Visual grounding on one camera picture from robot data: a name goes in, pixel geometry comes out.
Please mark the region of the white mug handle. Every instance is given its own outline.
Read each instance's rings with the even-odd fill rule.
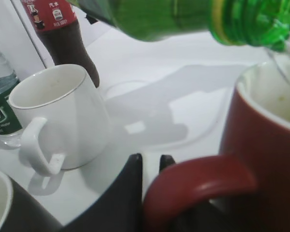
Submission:
[[[43,117],[36,117],[29,123],[21,136],[20,152],[38,174],[52,176],[60,172],[66,156],[53,154],[50,162],[47,162],[39,145],[39,134],[46,123],[47,119]]]

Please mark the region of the black mug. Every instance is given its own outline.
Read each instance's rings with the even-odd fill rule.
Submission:
[[[0,232],[55,232],[60,228],[33,197],[0,172]]]

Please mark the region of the dark mug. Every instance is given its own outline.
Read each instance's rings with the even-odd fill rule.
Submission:
[[[55,232],[60,228],[34,198],[0,172],[0,232]]]
[[[290,86],[271,62],[237,81],[219,155],[173,165],[154,180],[145,231],[165,232],[210,199],[248,231],[290,232]]]

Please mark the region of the bottle neck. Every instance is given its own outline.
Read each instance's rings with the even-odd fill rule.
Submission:
[[[290,0],[211,0],[210,28],[222,44],[282,52],[290,36]]]

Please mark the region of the red mug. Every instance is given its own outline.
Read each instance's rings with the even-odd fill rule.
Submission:
[[[290,86],[271,62],[238,79],[219,155],[173,165],[153,181],[145,231],[166,232],[172,219],[210,199],[243,228],[290,232]]]

